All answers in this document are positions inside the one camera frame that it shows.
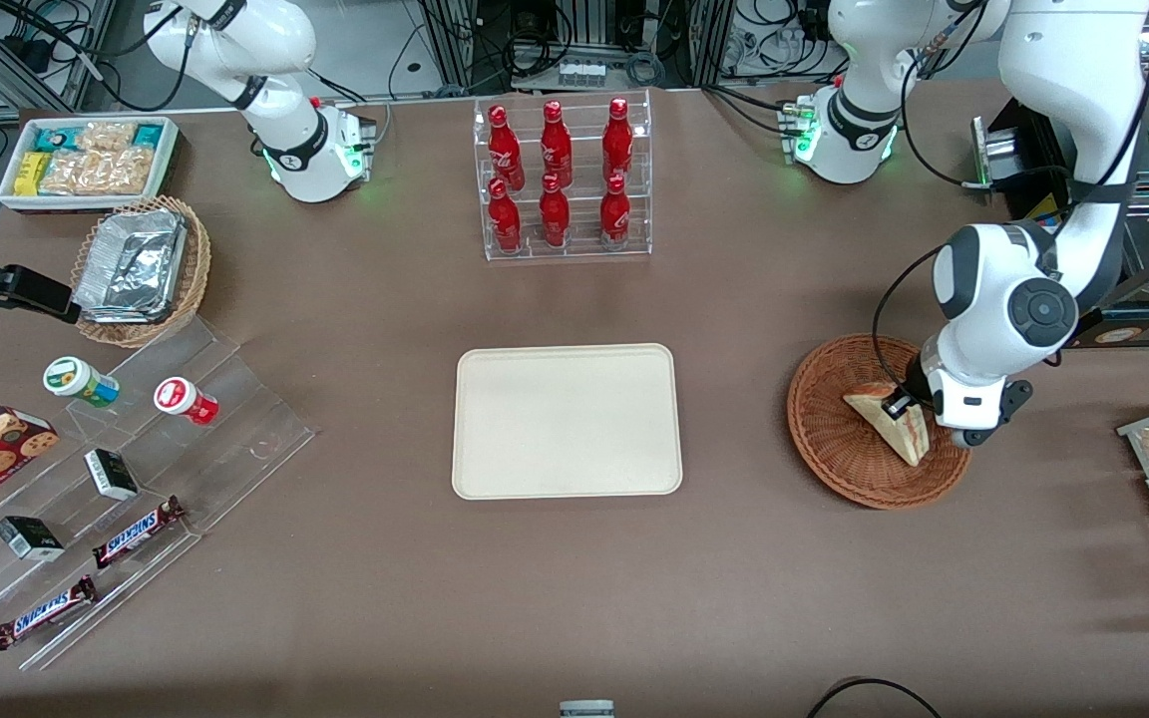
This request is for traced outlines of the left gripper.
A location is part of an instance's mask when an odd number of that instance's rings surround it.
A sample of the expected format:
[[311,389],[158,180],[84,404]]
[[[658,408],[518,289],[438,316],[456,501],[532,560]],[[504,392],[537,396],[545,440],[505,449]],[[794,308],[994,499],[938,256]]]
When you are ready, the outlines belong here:
[[907,365],[907,388],[890,391],[884,399],[884,414],[890,420],[899,420],[913,406],[923,404],[938,426],[953,433],[955,446],[971,450],[1007,426],[1033,395],[1033,386],[1026,380],[967,386],[938,368],[927,373],[921,360],[911,360]]

